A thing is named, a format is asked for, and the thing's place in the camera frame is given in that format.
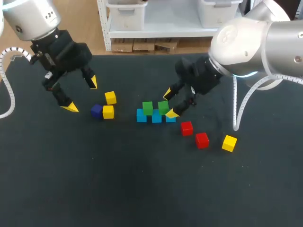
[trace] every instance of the shelving unit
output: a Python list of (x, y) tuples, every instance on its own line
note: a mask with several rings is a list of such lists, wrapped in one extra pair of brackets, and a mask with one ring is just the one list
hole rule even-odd
[(106, 50), (110, 51), (111, 38), (164, 38), (213, 36), (217, 28), (203, 28), (199, 19), (197, 0), (149, 0), (143, 31), (117, 31), (107, 20), (107, 0), (97, 0)]

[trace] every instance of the red cube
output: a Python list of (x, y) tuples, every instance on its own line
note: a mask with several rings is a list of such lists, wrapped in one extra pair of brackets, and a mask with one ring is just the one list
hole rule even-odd
[(196, 144), (199, 149), (209, 147), (209, 139), (206, 133), (200, 133), (196, 135)]
[(194, 127), (191, 122), (181, 123), (182, 136), (192, 136), (194, 134)]

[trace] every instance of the green cube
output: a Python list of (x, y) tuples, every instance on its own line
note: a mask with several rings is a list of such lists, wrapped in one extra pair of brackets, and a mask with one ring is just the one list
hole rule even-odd
[(153, 111), (153, 107), (152, 107), (152, 102), (143, 102), (143, 114), (146, 116), (152, 116), (152, 111)]
[(165, 115), (169, 111), (169, 103), (168, 101), (158, 102), (158, 108), (160, 115)]

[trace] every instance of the wooden floor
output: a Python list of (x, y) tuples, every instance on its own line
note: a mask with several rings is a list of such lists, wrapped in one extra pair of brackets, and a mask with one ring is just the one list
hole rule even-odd
[[(112, 54), (104, 46), (102, 29), (98, 15), (96, 0), (53, 0), (62, 22), (59, 29), (67, 29), (74, 41), (87, 43), (91, 52), (97, 54)], [(180, 41), (177, 53), (207, 52), (210, 38), (185, 38)], [(2, 36), (0, 37), (0, 51), (16, 46), (31, 52), (31, 42), (18, 39), (12, 28), (5, 22)], [(9, 65), (10, 57), (4, 62), (4, 68)]]

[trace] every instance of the toy block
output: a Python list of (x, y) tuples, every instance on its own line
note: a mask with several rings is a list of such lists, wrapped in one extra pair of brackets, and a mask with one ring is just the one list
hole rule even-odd
[(192, 136), (194, 134), (194, 127), (191, 122), (181, 123), (182, 136)]
[(115, 115), (114, 106), (105, 105), (103, 107), (103, 118), (104, 119), (113, 119)]
[(94, 118), (103, 119), (102, 111), (103, 111), (103, 106), (96, 104), (92, 107), (90, 113), (91, 116)]
[(196, 144), (199, 149), (209, 147), (209, 139), (206, 133), (199, 133), (196, 135)]
[(236, 146), (237, 139), (231, 136), (226, 136), (223, 142), (222, 149), (227, 150), (229, 152), (233, 152), (233, 149)]
[(159, 113), (159, 110), (153, 110), (151, 116), (152, 123), (162, 123), (162, 116)]
[(137, 122), (147, 122), (147, 116), (143, 114), (143, 109), (137, 109)]
[(107, 105), (112, 105), (117, 103), (116, 95), (114, 91), (106, 92), (105, 93), (105, 99)]
[(176, 122), (176, 117), (174, 117), (174, 118), (169, 118), (169, 117), (166, 117), (166, 116), (165, 116), (165, 118), (166, 118), (166, 123), (175, 123), (175, 122)]
[(144, 115), (146, 115), (146, 116), (152, 116), (152, 114), (153, 114), (152, 102), (143, 102), (142, 106), (143, 106), (143, 113), (144, 113)]
[(158, 102), (158, 109), (160, 115), (165, 115), (169, 111), (169, 103), (168, 101)]

